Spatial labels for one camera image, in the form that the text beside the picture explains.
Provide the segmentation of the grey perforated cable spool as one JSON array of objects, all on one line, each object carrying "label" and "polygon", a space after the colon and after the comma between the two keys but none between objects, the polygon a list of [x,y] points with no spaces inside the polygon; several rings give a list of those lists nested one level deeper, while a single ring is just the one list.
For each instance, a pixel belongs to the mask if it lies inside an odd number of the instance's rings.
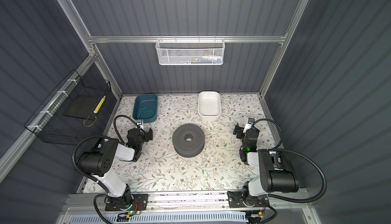
[{"label": "grey perforated cable spool", "polygon": [[175,151],[182,157],[192,158],[199,155],[205,146],[205,133],[195,124],[178,127],[172,136]]}]

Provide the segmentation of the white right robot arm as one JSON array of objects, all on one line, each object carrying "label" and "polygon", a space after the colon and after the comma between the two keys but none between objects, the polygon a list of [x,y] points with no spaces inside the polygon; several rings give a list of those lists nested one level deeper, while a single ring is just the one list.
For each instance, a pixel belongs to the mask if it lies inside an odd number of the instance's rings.
[{"label": "white right robot arm", "polygon": [[257,198],[266,199],[264,195],[267,193],[294,193],[299,190],[299,180],[290,157],[287,153],[278,151],[283,141],[281,127],[270,119],[260,121],[273,123],[279,132],[278,143],[268,150],[257,148],[260,130],[255,127],[255,119],[248,119],[244,127],[236,124],[233,130],[236,138],[241,140],[240,160],[244,164],[256,166],[259,169],[259,177],[247,181],[242,188],[239,200],[243,201],[246,207],[257,205]]}]

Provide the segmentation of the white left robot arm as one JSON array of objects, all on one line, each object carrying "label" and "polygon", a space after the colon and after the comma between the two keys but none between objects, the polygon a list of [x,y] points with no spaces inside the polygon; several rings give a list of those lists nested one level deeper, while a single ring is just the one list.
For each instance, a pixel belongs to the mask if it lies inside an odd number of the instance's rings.
[{"label": "white left robot arm", "polygon": [[[79,158],[76,153],[79,147],[95,139],[95,146],[83,152]],[[136,162],[141,156],[143,144],[153,139],[153,130],[145,132],[141,128],[133,128],[127,133],[128,143],[122,144],[117,138],[107,136],[90,136],[81,140],[72,153],[74,168],[91,179],[105,190],[104,196],[115,209],[127,210],[134,206],[134,198],[130,187],[115,173],[112,165],[114,159]]]}]

